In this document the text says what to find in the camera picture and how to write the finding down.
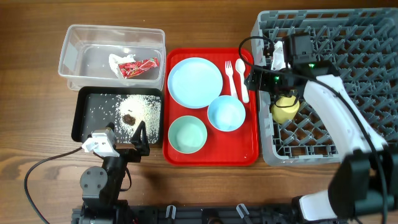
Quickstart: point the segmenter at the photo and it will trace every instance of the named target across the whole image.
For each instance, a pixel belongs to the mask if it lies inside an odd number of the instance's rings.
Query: light blue plate
[[[246,118],[243,104],[233,96],[219,96],[207,109],[211,125],[220,131],[234,131]]]
[[[199,151],[207,140],[205,124],[194,116],[182,116],[169,128],[169,142],[175,150],[184,154]]]
[[[173,67],[167,88],[178,104],[190,109],[204,108],[220,95],[223,77],[209,60],[187,58]]]

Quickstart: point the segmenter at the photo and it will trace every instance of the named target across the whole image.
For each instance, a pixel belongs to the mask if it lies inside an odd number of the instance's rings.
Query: white plastic fork
[[[238,99],[238,94],[236,93],[235,83],[234,83],[234,69],[232,68],[231,61],[225,62],[225,73],[229,78],[229,88],[231,89],[231,96]]]

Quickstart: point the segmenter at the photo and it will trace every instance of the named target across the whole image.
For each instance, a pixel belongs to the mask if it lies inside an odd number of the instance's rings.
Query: red wrapper
[[[124,78],[132,78],[137,75],[148,71],[151,68],[156,68],[159,66],[159,61],[157,58],[150,58],[147,60],[142,60],[139,62],[129,62],[119,64],[120,71]]]

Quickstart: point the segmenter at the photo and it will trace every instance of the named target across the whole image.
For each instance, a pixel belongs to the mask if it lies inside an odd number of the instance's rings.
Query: red tray
[[[252,55],[242,49],[243,55],[253,63]],[[176,166],[248,166],[259,156],[259,137],[257,130],[256,94],[249,91],[250,102],[244,103],[246,119],[243,125],[235,131],[222,132],[214,128],[207,118],[207,107],[188,109],[179,105],[170,96],[167,89],[167,80],[171,69],[190,57],[201,57],[213,62],[223,76],[223,90],[221,95],[230,95],[229,80],[225,74],[225,61],[230,60],[234,68],[234,82],[239,100],[242,100],[241,81],[235,70],[235,62],[239,58],[238,48],[200,48],[175,49],[169,53],[166,62],[165,77],[165,105],[164,105],[164,137],[163,155],[166,160]],[[245,76],[248,76],[250,67],[246,66]],[[184,115],[192,115],[203,121],[208,135],[203,148],[193,154],[177,152],[169,143],[167,134],[173,121]]]

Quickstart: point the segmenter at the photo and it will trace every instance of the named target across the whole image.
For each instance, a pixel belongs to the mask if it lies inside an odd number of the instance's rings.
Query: dish rack
[[[263,11],[251,32],[277,42],[308,32],[317,60],[330,60],[340,72],[352,101],[389,144],[398,139],[398,9]],[[251,41],[254,63],[269,66],[268,42]],[[305,101],[293,120],[275,123],[274,97],[259,92],[263,158],[272,166],[339,162],[317,113]]]

